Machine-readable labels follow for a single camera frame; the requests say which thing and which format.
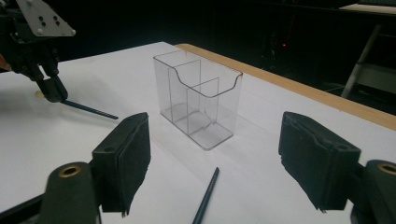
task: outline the dark floor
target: dark floor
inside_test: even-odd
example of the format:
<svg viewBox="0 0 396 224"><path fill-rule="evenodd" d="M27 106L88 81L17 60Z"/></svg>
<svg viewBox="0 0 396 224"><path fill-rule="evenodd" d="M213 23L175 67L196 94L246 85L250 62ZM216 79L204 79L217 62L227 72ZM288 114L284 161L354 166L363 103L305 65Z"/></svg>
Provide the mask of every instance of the dark floor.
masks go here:
<svg viewBox="0 0 396 224"><path fill-rule="evenodd" d="M293 74L286 77L305 83L303 75ZM310 83L309 85L337 96L341 96L345 87L342 84L328 82ZM352 88L347 99L396 116L396 94L357 84Z"/></svg>

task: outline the clear plastic organizer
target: clear plastic organizer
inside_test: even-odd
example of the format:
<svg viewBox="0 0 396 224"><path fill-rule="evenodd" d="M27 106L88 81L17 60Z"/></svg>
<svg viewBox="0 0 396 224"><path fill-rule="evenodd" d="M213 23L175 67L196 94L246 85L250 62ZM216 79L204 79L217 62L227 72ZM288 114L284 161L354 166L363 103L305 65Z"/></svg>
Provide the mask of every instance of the clear plastic organizer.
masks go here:
<svg viewBox="0 0 396 224"><path fill-rule="evenodd" d="M205 150L233 136L242 73L185 50L154 57L161 114Z"/></svg>

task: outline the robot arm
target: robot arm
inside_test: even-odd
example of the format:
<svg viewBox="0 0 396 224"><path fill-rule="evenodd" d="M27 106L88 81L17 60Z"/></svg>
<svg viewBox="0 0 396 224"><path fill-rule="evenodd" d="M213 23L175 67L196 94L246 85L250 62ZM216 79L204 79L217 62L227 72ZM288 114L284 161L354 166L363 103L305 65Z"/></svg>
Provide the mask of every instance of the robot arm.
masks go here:
<svg viewBox="0 0 396 224"><path fill-rule="evenodd" d="M75 35L76 31L41 0L17 3L19 8L6 8L9 2L5 0L0 3L1 53L15 73L37 83L47 100L63 102L67 90L58 77L59 57L50 41L56 36Z"/></svg>

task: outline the white table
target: white table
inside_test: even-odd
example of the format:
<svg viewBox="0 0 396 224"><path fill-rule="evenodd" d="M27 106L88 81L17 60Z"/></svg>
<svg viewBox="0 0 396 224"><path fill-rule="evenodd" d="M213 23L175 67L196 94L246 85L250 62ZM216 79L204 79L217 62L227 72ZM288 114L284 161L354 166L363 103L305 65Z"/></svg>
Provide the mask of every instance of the white table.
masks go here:
<svg viewBox="0 0 396 224"><path fill-rule="evenodd" d="M102 118L35 97L22 75L0 74L0 212L44 192L52 170L90 161L124 118L148 112L151 163L131 214L104 223L192 223L216 167L204 223L350 223L345 211L315 210L277 153L284 111L307 115L362 149L361 163L396 161L396 132L244 74L234 137L203 151L160 115L152 57L177 47L156 43L59 64L69 100Z"/></svg>

